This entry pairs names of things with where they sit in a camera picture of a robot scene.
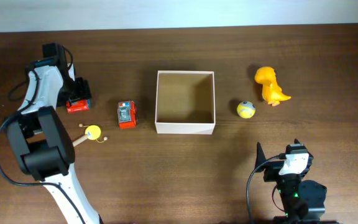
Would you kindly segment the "red toy fire truck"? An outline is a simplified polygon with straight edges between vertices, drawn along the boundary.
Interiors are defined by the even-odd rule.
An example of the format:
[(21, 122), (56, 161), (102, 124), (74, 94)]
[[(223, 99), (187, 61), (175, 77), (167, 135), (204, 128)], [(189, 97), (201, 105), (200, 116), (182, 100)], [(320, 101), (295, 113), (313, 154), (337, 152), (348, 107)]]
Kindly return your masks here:
[(68, 113), (87, 111), (90, 109), (90, 100), (79, 100), (76, 102), (67, 101), (66, 108)]

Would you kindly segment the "small red toy car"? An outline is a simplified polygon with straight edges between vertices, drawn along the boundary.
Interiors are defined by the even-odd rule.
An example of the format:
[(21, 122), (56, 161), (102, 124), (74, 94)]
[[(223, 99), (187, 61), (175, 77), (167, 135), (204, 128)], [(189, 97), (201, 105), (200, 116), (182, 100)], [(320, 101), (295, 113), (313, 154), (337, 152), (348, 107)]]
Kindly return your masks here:
[(117, 105), (118, 125), (121, 129), (131, 129), (137, 126), (137, 108), (135, 103), (122, 101)]

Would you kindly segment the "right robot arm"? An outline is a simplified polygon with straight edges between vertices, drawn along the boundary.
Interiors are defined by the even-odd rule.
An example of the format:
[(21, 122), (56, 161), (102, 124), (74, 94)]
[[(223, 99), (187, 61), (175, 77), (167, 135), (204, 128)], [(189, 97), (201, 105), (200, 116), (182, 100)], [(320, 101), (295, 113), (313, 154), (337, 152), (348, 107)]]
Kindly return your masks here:
[(283, 205), (284, 216), (274, 217), (274, 223), (320, 223), (325, 213), (327, 188), (303, 178), (310, 171), (314, 157), (304, 144), (295, 139), (285, 152), (267, 159), (257, 143), (255, 171), (264, 173), (264, 182), (275, 182)]

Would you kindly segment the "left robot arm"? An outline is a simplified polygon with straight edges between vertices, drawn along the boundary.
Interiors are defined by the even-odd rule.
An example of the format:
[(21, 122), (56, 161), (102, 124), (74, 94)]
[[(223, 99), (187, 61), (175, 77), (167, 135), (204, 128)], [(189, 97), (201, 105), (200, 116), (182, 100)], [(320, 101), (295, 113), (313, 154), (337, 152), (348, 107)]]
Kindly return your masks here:
[(72, 53), (45, 44), (43, 57), (25, 68), (27, 92), (20, 108), (1, 125), (20, 170), (45, 187), (68, 223), (102, 223), (75, 172), (75, 147), (57, 115), (59, 106), (91, 99), (87, 80), (76, 76)]

